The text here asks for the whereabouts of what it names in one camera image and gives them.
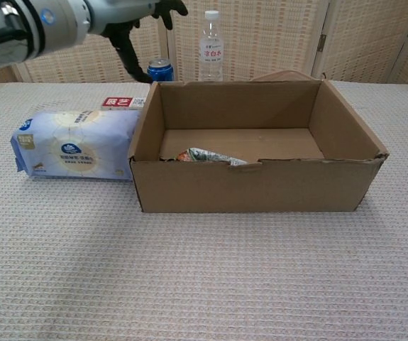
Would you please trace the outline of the black-fingered silver left robot hand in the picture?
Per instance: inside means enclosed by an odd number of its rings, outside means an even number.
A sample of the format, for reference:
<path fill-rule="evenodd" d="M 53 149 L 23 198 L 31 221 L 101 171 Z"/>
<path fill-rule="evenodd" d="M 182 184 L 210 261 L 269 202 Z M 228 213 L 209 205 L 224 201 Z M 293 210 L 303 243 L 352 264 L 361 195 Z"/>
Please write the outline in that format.
<path fill-rule="evenodd" d="M 139 65 L 138 57 L 130 39 L 130 32 L 133 28 L 140 28 L 140 20 L 146 16 L 152 16 L 155 19 L 161 18 L 166 29 L 171 31 L 173 28 L 171 11 L 176 11 L 181 16 L 188 14 L 183 1 L 157 1 L 152 5 L 148 5 L 148 12 L 137 14 L 130 21 L 108 23 L 101 33 L 103 37 L 109 39 L 127 73 L 137 82 L 151 85 L 153 79 Z"/>

